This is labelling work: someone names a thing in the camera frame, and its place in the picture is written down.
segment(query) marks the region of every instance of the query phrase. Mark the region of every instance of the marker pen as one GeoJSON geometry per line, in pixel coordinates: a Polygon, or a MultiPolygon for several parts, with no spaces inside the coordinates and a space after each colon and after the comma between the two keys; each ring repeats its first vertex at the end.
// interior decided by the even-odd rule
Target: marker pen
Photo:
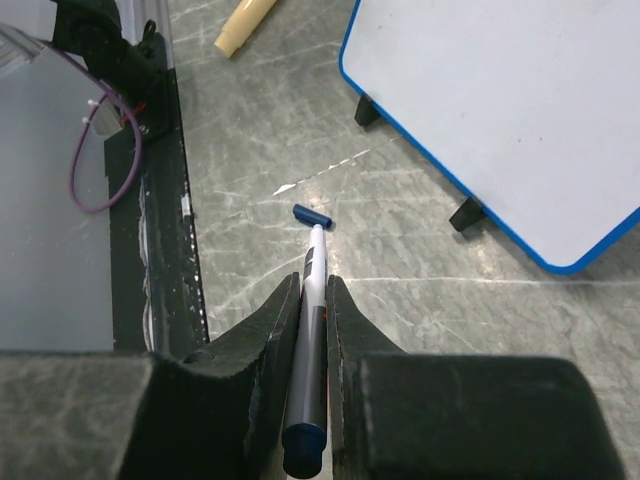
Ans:
{"type": "Polygon", "coordinates": [[[327,446],[327,247],[315,225],[304,261],[302,308],[282,431],[284,470],[311,478],[327,446]]]}

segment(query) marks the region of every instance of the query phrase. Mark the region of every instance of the marble floor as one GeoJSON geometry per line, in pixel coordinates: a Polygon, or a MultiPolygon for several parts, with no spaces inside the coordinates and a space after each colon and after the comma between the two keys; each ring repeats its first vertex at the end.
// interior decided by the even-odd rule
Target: marble floor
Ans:
{"type": "Polygon", "coordinates": [[[455,234],[460,193],[392,127],[352,120],[337,56],[353,3],[281,0],[230,61],[213,42],[236,1],[169,0],[211,336],[301,269],[291,208],[311,206],[337,224],[330,272],[393,341],[573,360],[640,478],[640,230],[574,277],[490,224],[455,234]]]}

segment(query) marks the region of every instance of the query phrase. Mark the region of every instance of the blue pen cap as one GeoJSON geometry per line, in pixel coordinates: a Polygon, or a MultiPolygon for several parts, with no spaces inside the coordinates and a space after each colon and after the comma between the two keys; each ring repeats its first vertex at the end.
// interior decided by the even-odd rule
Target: blue pen cap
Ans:
{"type": "Polygon", "coordinates": [[[331,225],[333,225],[333,220],[331,220],[331,218],[326,215],[322,215],[321,213],[314,212],[302,205],[298,205],[297,203],[293,206],[293,216],[296,217],[296,220],[299,222],[309,225],[310,227],[313,227],[314,225],[322,225],[322,228],[328,230],[331,225]]]}
{"type": "Polygon", "coordinates": [[[322,470],[327,434],[316,425],[299,423],[282,432],[284,471],[293,478],[313,478],[322,470]]]}

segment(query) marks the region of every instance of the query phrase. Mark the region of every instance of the black rubber foot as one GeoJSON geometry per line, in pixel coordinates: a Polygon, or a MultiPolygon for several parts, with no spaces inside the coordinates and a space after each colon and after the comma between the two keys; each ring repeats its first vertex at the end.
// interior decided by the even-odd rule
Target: black rubber foot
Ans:
{"type": "Polygon", "coordinates": [[[356,107],[356,123],[361,127],[368,127],[380,118],[380,112],[376,110],[373,100],[367,95],[362,95],[356,107]]]}
{"type": "Polygon", "coordinates": [[[456,213],[449,219],[449,223],[458,232],[462,232],[487,216],[482,205],[475,198],[467,198],[456,213]]]}

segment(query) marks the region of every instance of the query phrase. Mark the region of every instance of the wire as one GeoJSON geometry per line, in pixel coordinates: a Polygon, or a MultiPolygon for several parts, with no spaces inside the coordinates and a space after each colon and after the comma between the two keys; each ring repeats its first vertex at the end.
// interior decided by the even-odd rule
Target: wire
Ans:
{"type": "Polygon", "coordinates": [[[91,110],[91,113],[89,114],[89,117],[88,117],[88,121],[84,127],[84,130],[82,131],[82,135],[80,136],[80,140],[76,145],[76,149],[73,154],[73,160],[71,161],[71,168],[69,169],[69,185],[68,185],[69,195],[71,196],[71,200],[73,200],[73,203],[78,207],[78,209],[80,209],[80,211],[82,211],[83,213],[99,213],[113,207],[116,203],[118,203],[122,199],[122,197],[124,197],[125,194],[129,191],[129,189],[131,188],[131,185],[133,184],[133,181],[136,178],[138,170],[140,169],[140,164],[142,163],[142,133],[140,133],[140,125],[138,124],[136,116],[131,111],[129,106],[124,101],[122,101],[120,97],[118,97],[118,95],[113,90],[111,90],[109,87],[104,85],[102,82],[96,80],[87,70],[85,70],[82,67],[82,65],[76,62],[69,55],[55,49],[50,44],[48,44],[47,46],[51,49],[51,51],[55,52],[64,60],[69,62],[76,70],[78,70],[85,77],[91,80],[104,92],[104,95],[102,96],[102,98],[100,98],[97,105],[94,105],[93,109],[91,110]],[[89,129],[91,128],[91,121],[98,113],[100,106],[106,100],[109,100],[112,103],[114,103],[123,112],[124,117],[129,120],[129,123],[131,123],[131,128],[133,129],[133,136],[135,138],[135,150],[133,154],[133,162],[131,163],[131,169],[129,170],[129,174],[127,175],[127,178],[122,183],[122,186],[116,192],[116,194],[102,205],[98,205],[97,207],[88,207],[80,201],[80,199],[78,198],[78,194],[76,192],[76,186],[75,186],[76,169],[78,167],[78,162],[80,160],[82,147],[84,146],[84,142],[87,138],[87,135],[89,134],[89,129]]]}

